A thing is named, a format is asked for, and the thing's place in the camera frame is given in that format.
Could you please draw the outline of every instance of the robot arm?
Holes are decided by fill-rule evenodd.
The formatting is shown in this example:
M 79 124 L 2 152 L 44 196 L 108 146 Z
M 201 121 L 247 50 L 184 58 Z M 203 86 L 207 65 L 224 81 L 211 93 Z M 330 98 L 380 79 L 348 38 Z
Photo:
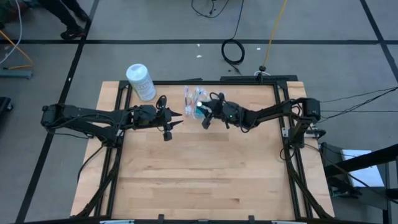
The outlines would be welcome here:
M 202 122 L 202 126 L 205 129 L 209 128 L 210 121 L 215 118 L 222 120 L 226 128 L 229 128 L 229 125 L 232 124 L 240 127 L 242 132 L 246 133 L 250 129 L 259 126 L 262 122 L 281 116 L 291 116 L 297 123 L 289 129 L 289 142 L 303 147 L 303 137 L 306 130 L 311 124 L 315 124 L 321 118 L 320 103 L 313 98 L 287 100 L 259 111 L 252 111 L 234 102 L 226 101 L 222 93 L 217 96 L 218 99 L 211 99 L 211 101 L 197 104 L 198 109 L 205 115 L 205 119 Z M 301 115 L 292 112 L 292 108 L 295 105 L 301 108 Z
M 140 105 L 126 110 L 101 111 L 79 108 L 72 105 L 55 104 L 43 107 L 41 124 L 48 131 L 69 128 L 96 136 L 105 146 L 117 146 L 119 130 L 163 127 L 164 141 L 172 139 L 170 132 L 182 121 L 171 122 L 173 116 L 181 114 L 166 108 L 166 96 L 161 96 L 155 106 Z M 92 123 L 109 124 L 101 127 Z

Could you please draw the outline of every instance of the shoe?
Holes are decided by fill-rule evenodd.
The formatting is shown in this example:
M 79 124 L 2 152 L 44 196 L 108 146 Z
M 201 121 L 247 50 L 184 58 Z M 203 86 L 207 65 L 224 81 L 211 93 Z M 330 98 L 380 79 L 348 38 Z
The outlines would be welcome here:
M 83 22 L 87 22 L 87 21 L 89 21 L 90 20 L 90 17 L 87 15 L 87 13 L 84 11 L 84 10 L 82 10 L 82 9 L 80 9 L 80 11 L 79 12 L 75 12 L 75 16 L 77 17 L 77 18 L 79 18 L 79 20 L 81 20 L 81 21 L 83 21 Z
M 77 29 L 68 28 L 67 31 L 61 33 L 61 37 L 64 40 L 73 40 L 77 37 L 84 37 L 85 35 L 85 30 L 80 26 Z

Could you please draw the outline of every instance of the white container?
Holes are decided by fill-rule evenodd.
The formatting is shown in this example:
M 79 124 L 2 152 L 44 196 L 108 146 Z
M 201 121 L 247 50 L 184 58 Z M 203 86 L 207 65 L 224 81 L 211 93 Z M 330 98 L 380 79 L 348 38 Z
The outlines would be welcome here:
M 126 71 L 126 76 L 142 101 L 150 101 L 155 98 L 155 86 L 145 65 L 131 65 Z

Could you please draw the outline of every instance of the wooden table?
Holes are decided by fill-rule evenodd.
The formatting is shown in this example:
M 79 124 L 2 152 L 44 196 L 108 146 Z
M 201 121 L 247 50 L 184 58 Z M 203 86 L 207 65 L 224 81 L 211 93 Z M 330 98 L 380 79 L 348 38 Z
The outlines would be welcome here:
M 118 83 L 103 83 L 97 110 L 114 109 Z M 228 101 L 251 110 L 275 104 L 271 86 L 202 87 L 208 92 L 222 91 Z M 305 96 L 302 82 L 288 82 L 288 87 L 290 98 Z M 157 96 L 151 102 L 140 101 L 133 92 L 131 106 L 154 104 L 160 95 L 167 95 L 167 106 L 183 113 L 183 88 L 156 86 Z M 256 220 L 294 220 L 286 166 L 279 158 L 282 138 L 278 119 L 247 134 L 234 126 L 226 129 L 218 120 L 205 130 L 199 120 L 182 116 L 174 121 L 179 119 L 184 122 L 174 127 L 169 142 L 164 142 L 155 128 L 126 131 L 112 218 L 157 219 L 164 214 L 166 219 L 247 220 L 254 215 Z M 305 142 L 317 147 L 314 139 Z M 99 146 L 97 139 L 90 139 L 85 160 Z M 308 189 L 334 215 L 319 153 L 310 147 L 301 153 Z M 72 215 L 98 189 L 104 155 L 105 150 L 83 169 Z M 305 216 L 301 191 L 297 193 Z M 108 195 L 104 194 L 103 214 Z

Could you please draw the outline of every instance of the gray floor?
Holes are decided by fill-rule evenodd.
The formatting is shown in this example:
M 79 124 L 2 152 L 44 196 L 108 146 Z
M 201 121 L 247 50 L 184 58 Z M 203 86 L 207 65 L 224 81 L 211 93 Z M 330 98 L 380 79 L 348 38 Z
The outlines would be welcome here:
M 89 12 L 93 0 L 79 1 Z M 210 4 L 196 0 L 199 9 Z M 217 10 L 224 1 L 216 1 Z M 398 39 L 397 2 L 367 1 L 382 35 Z M 268 39 L 282 1 L 250 0 L 244 3 L 237 39 Z M 90 40 L 227 39 L 234 32 L 240 1 L 231 0 L 216 19 L 198 17 L 188 0 L 100 0 L 91 26 Z M 60 39 L 64 26 L 43 9 L 24 14 L 24 39 Z M 8 24 L 6 33 L 19 35 L 18 23 Z M 276 39 L 377 40 L 360 1 L 288 1 Z M 245 44 L 246 58 L 239 65 L 252 75 L 264 61 L 267 45 Z M 220 44 L 112 45 L 87 44 L 83 48 L 68 94 L 68 104 L 94 108 L 101 82 L 123 80 L 128 66 L 143 63 L 154 80 L 202 77 L 217 80 L 231 68 L 221 57 Z M 5 45 L 0 54 L 5 54 Z M 0 129 L 0 223 L 14 222 L 42 149 L 45 130 L 40 126 L 41 107 L 56 103 L 77 49 L 73 44 L 21 45 L 35 62 L 34 78 L 0 79 L 0 96 L 12 98 L 15 109 Z M 389 45 L 398 58 L 398 45 Z M 227 46 L 231 58 L 239 57 Z M 18 52 L 3 67 L 25 64 Z M 267 71 L 273 75 L 298 75 L 307 95 L 329 100 L 397 86 L 397 80 L 379 45 L 272 45 Z M 323 110 L 343 110 L 367 100 L 324 104 Z M 393 92 L 362 110 L 398 110 Z M 350 113 L 321 123 L 327 130 L 323 141 L 350 149 L 381 149 L 396 144 L 398 118 L 395 113 Z M 76 190 L 76 174 L 83 160 L 86 141 L 55 136 L 40 176 L 26 221 L 69 216 Z M 390 167 L 396 177 L 395 164 Z M 355 200 L 334 198 L 338 218 L 382 222 L 381 211 Z

